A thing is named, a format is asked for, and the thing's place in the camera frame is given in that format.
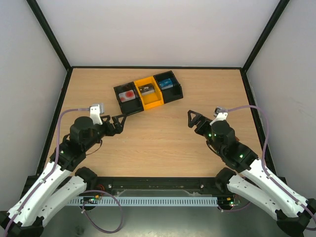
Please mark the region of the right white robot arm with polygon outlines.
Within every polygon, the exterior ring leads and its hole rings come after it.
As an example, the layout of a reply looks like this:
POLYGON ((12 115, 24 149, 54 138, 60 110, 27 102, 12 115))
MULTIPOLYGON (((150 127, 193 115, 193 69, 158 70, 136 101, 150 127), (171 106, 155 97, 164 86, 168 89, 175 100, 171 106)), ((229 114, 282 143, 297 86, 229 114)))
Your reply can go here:
POLYGON ((220 193, 243 197, 268 213, 290 237, 301 237, 316 214, 316 200, 306 198, 287 186, 265 165, 264 159, 241 143, 227 122, 228 112, 220 107, 215 118, 188 111, 188 126, 206 139, 208 148, 221 158, 226 168, 215 177, 220 193))

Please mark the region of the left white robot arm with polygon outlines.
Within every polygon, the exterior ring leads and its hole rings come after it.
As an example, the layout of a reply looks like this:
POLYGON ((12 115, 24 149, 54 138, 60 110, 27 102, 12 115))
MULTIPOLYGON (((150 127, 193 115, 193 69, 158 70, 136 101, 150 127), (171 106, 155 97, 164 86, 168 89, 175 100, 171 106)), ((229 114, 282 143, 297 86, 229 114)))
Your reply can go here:
POLYGON ((77 166, 90 148, 102 144, 103 137, 122 133, 125 120, 126 115, 77 118, 38 179, 12 208, 0 213, 4 236, 39 237, 52 217, 78 195, 109 196, 96 188, 97 175, 92 170, 77 166))

